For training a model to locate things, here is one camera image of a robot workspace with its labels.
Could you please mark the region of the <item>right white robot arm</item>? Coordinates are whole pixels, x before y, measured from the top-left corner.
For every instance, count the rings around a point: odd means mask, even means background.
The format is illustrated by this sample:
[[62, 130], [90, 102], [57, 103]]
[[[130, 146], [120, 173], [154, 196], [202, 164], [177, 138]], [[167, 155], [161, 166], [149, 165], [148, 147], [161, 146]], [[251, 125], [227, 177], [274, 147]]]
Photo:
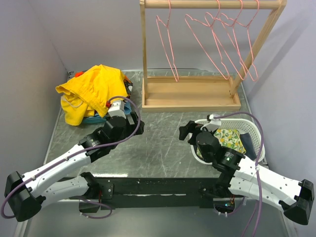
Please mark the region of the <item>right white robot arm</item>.
[[314, 185], [309, 180], [292, 180], [251, 160], [246, 155], [224, 147], [202, 124], [189, 121], [179, 128], [179, 139], [197, 147], [204, 162], [221, 174], [214, 185], [201, 192], [215, 198], [239, 195], [269, 204], [291, 221], [307, 225], [313, 202]]

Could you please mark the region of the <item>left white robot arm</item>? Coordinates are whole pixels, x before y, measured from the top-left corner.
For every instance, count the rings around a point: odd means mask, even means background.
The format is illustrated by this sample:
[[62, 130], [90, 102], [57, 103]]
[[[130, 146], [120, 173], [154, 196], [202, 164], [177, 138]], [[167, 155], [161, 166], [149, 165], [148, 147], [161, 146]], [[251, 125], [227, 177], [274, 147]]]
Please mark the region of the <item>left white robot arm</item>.
[[23, 222], [62, 199], [75, 198], [89, 202], [101, 192], [99, 183], [90, 172], [66, 181], [62, 178], [108, 155], [118, 144], [143, 132], [144, 122], [139, 112], [131, 112], [126, 118], [114, 116], [53, 161], [25, 174], [17, 171], [11, 173], [6, 181], [1, 216], [9, 218], [4, 212], [6, 204], [13, 212], [11, 217]]

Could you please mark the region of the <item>yellow shorts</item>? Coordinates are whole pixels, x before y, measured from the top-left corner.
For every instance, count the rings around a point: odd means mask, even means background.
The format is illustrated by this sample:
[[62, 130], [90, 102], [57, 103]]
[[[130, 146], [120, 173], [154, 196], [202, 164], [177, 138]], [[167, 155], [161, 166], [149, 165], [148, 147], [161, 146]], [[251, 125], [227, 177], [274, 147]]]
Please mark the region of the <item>yellow shorts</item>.
[[124, 77], [125, 74], [117, 68], [95, 65], [83, 75], [57, 86], [57, 93], [62, 94], [61, 107], [65, 113], [65, 122], [78, 126], [84, 117], [95, 114], [104, 117], [112, 97], [127, 97]]

